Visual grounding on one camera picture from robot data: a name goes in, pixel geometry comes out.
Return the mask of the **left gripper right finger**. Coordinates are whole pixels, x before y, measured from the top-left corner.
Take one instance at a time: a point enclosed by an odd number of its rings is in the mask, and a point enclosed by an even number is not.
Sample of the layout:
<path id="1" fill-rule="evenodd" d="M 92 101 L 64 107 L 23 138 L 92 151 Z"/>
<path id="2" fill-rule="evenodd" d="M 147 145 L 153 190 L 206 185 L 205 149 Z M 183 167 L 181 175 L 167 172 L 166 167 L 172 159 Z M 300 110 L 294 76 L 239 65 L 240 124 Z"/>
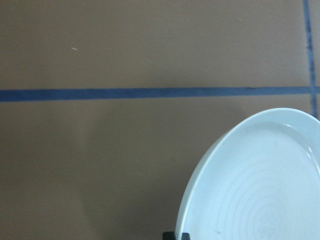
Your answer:
<path id="1" fill-rule="evenodd" d="M 190 240 L 190 234 L 187 232 L 183 232 L 181 235 L 181 240 Z"/>

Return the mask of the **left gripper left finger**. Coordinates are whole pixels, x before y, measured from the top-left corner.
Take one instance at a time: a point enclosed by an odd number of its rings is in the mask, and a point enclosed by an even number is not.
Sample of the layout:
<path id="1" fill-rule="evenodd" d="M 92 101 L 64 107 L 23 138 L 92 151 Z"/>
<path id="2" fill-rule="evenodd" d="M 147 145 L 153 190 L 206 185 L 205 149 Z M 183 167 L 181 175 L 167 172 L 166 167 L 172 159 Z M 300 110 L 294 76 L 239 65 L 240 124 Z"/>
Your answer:
<path id="1" fill-rule="evenodd" d="M 167 231 L 162 234 L 162 240 L 175 240 L 175 233 L 173 231 Z"/>

